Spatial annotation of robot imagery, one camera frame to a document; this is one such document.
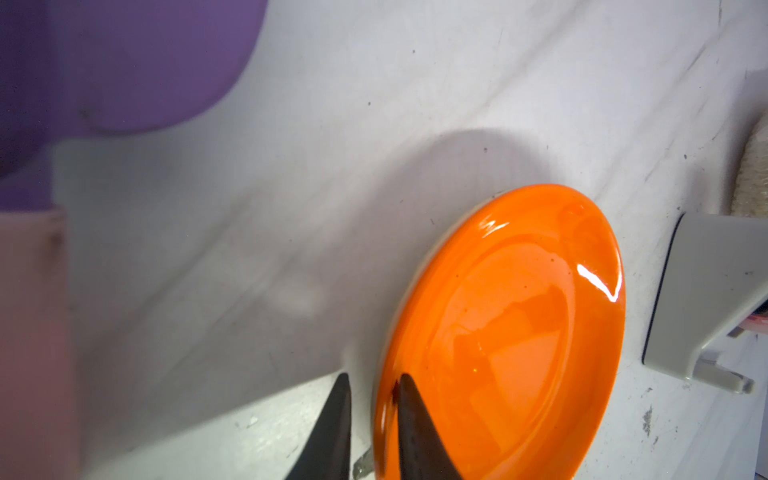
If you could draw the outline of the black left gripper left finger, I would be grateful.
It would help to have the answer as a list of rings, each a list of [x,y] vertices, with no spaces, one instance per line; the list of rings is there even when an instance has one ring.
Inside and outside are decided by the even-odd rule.
[[[287,480],[348,480],[350,476],[352,398],[347,373],[341,373],[320,415],[286,476]]]

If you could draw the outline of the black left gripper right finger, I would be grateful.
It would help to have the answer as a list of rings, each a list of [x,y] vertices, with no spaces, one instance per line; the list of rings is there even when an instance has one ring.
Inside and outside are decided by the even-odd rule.
[[[401,478],[461,479],[409,374],[400,376],[395,399]]]

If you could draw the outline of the orange dinner plate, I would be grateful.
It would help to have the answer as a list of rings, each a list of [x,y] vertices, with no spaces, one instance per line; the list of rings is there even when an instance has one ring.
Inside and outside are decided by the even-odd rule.
[[[381,362],[374,472],[399,477],[410,375],[466,479],[570,479],[599,429],[626,318],[608,220],[561,185],[519,188],[457,223],[410,285]]]

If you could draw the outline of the white tape dispenser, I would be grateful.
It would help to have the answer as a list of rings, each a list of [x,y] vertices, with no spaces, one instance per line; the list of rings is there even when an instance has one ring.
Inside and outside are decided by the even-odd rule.
[[[665,260],[643,364],[682,380],[749,394],[751,378],[706,353],[767,309],[767,118],[744,147],[730,211],[683,214]]]

